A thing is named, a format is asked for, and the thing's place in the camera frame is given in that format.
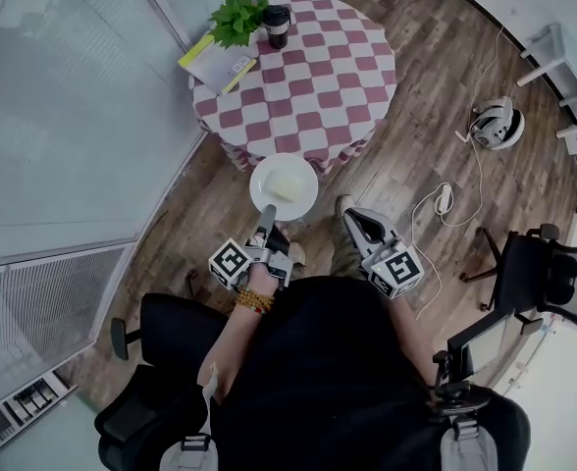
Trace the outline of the person's camouflage trousers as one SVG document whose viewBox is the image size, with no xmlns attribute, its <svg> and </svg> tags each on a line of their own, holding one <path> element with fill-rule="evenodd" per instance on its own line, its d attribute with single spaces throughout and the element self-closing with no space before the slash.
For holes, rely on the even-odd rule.
<svg viewBox="0 0 577 471">
<path fill-rule="evenodd" d="M 329 275 L 338 278 L 350 278 L 364 281 L 361 268 L 361 256 L 347 233 L 344 220 L 334 217 L 332 222 L 332 241 L 334 252 L 332 255 Z M 305 266 L 294 265 L 290 274 L 290 281 L 304 278 Z"/>
</svg>

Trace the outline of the white headset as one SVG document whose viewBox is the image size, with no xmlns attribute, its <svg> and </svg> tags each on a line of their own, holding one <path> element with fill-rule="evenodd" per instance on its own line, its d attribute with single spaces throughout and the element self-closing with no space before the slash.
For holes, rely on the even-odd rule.
<svg viewBox="0 0 577 471">
<path fill-rule="evenodd" d="M 523 113 L 510 97 L 503 96 L 472 109 L 468 134 L 485 148 L 499 151 L 517 143 L 524 129 Z"/>
</svg>

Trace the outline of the person's right forearm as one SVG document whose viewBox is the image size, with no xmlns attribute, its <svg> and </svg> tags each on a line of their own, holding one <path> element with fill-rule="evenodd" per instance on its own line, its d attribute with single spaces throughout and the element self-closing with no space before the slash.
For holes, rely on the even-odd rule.
<svg viewBox="0 0 577 471">
<path fill-rule="evenodd" d="M 416 320 L 413 309 L 403 297 L 387 302 L 387 311 L 397 334 L 399 346 L 427 386 L 432 386 L 437 376 L 433 362 L 435 351 L 430 337 Z"/>
</svg>

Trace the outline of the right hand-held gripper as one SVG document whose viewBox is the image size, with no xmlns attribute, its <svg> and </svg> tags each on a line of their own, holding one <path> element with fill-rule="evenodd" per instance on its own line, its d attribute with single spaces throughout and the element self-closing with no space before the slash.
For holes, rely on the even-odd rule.
<svg viewBox="0 0 577 471">
<path fill-rule="evenodd" d="M 368 282 L 380 293 L 393 300 L 418 285 L 425 271 L 417 252 L 412 245 L 395 238 L 397 233 L 388 217 L 374 210 L 352 207 L 344 211 L 342 218 L 364 259 L 361 265 Z"/>
</svg>

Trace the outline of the round table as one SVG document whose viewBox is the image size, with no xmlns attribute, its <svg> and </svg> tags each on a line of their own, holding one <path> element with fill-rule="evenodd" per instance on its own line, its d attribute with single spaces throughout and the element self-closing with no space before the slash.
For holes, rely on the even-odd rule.
<svg viewBox="0 0 577 471">
<path fill-rule="evenodd" d="M 360 154 L 388 114 L 396 88 L 384 30 L 340 0 L 270 0 L 290 10 L 288 44 L 260 30 L 256 64 L 223 95 L 191 79 L 199 122 L 241 171 L 290 153 L 321 175 Z"/>
</svg>

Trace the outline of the black tumbler cup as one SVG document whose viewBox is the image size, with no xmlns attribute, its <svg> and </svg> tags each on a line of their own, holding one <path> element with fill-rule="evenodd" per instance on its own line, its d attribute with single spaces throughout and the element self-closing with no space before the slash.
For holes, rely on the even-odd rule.
<svg viewBox="0 0 577 471">
<path fill-rule="evenodd" d="M 276 50 L 285 48 L 291 25 L 289 8 L 283 5 L 268 5 L 263 10 L 262 23 L 267 31 L 270 46 Z"/>
</svg>

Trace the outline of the person's black top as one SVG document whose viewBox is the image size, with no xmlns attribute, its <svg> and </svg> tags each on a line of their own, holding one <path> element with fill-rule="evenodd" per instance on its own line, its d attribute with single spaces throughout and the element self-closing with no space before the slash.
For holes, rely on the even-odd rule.
<svg viewBox="0 0 577 471">
<path fill-rule="evenodd" d="M 524 410 L 480 387 L 476 415 L 438 420 L 370 284 L 305 278 L 274 296 L 228 395 L 158 471 L 523 471 Z"/>
</svg>

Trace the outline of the yellow edged book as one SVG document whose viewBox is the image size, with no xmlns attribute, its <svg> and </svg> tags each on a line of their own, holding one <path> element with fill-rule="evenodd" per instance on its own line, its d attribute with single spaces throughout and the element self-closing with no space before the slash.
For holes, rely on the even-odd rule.
<svg viewBox="0 0 577 471">
<path fill-rule="evenodd" d="M 256 64 L 248 47 L 224 48 L 206 33 L 179 60 L 179 66 L 216 94 L 229 93 Z"/>
</svg>

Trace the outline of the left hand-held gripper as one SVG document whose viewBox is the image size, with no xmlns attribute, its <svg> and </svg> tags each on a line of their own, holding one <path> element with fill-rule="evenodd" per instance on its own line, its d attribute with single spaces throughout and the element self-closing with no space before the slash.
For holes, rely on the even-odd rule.
<svg viewBox="0 0 577 471">
<path fill-rule="evenodd" d="M 236 289 L 251 264 L 262 264 L 267 273 L 279 280 L 280 288 L 290 282 L 292 262 L 289 240 L 275 226 L 277 207 L 268 204 L 261 214 L 256 234 L 240 246 L 229 238 L 208 260 L 211 274 L 226 289 Z"/>
</svg>

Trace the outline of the person's left forearm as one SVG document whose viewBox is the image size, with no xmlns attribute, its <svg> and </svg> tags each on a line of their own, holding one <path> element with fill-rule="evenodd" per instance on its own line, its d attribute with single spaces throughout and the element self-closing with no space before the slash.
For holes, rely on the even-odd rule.
<svg viewBox="0 0 577 471">
<path fill-rule="evenodd" d="M 216 364 L 218 387 L 214 398 L 219 404 L 236 379 L 260 321 L 273 306 L 278 284 L 262 264 L 249 266 L 247 285 L 238 293 L 235 308 L 197 375 L 197 384 L 204 386 L 211 376 L 210 365 Z"/>
</svg>

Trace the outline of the black padded office chair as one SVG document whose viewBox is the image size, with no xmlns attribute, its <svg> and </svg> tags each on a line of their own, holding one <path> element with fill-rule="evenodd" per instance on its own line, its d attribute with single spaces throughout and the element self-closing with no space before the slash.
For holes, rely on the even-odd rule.
<svg viewBox="0 0 577 471">
<path fill-rule="evenodd" d="M 137 341 L 144 362 L 94 421 L 98 455 L 109 471 L 158 471 L 169 447 L 200 434 L 208 409 L 197 374 L 227 321 L 201 303 L 161 293 L 142 298 L 137 330 L 111 320 L 115 355 L 127 360 L 128 345 Z"/>
</svg>

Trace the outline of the black barred rack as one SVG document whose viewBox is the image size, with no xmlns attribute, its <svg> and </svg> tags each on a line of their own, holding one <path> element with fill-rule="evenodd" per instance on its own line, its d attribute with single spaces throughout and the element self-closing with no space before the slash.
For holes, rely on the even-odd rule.
<svg viewBox="0 0 577 471">
<path fill-rule="evenodd" d="M 56 373 L 49 373 L 6 398 L 0 403 L 0 440 L 26 428 L 75 388 Z"/>
</svg>

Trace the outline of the black mesh-back office chair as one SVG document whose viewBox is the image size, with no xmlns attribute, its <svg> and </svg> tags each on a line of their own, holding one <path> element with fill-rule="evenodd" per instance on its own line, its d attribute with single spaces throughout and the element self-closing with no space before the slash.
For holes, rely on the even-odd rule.
<svg viewBox="0 0 577 471">
<path fill-rule="evenodd" d="M 488 229 L 479 227 L 476 234 L 486 238 L 496 266 L 473 276 L 462 273 L 459 279 L 466 284 L 496 279 L 490 300 L 479 305 L 481 311 L 514 316 L 522 336 L 544 323 L 543 318 L 526 317 L 529 311 L 551 313 L 577 326 L 577 246 L 559 243 L 556 225 L 542 224 L 524 235 L 510 232 L 503 248 Z"/>
</svg>

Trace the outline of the white round plate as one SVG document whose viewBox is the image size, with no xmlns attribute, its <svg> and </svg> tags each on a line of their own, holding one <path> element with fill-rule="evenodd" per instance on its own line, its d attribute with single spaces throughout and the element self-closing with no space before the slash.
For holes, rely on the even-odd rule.
<svg viewBox="0 0 577 471">
<path fill-rule="evenodd" d="M 303 184 L 300 198 L 295 202 L 284 202 L 269 195 L 264 181 L 272 171 L 282 171 L 298 176 Z M 289 153 L 278 153 L 263 159 L 250 177 L 249 192 L 254 206 L 263 212 L 268 204 L 277 207 L 276 220 L 289 222 L 303 217 L 314 205 L 318 196 L 319 181 L 313 167 L 301 157 Z"/>
</svg>

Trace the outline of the white desk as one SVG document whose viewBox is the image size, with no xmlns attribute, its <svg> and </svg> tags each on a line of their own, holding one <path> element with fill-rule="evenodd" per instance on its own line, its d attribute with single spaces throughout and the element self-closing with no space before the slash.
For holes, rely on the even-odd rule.
<svg viewBox="0 0 577 471">
<path fill-rule="evenodd" d="M 572 125 L 557 130 L 555 137 L 564 141 L 568 154 L 577 163 L 577 42 L 561 24 L 552 23 L 529 38 L 520 57 L 531 59 L 537 67 L 517 84 L 524 86 L 539 77 L 548 77 L 559 90 L 558 105 L 574 117 Z"/>
</svg>

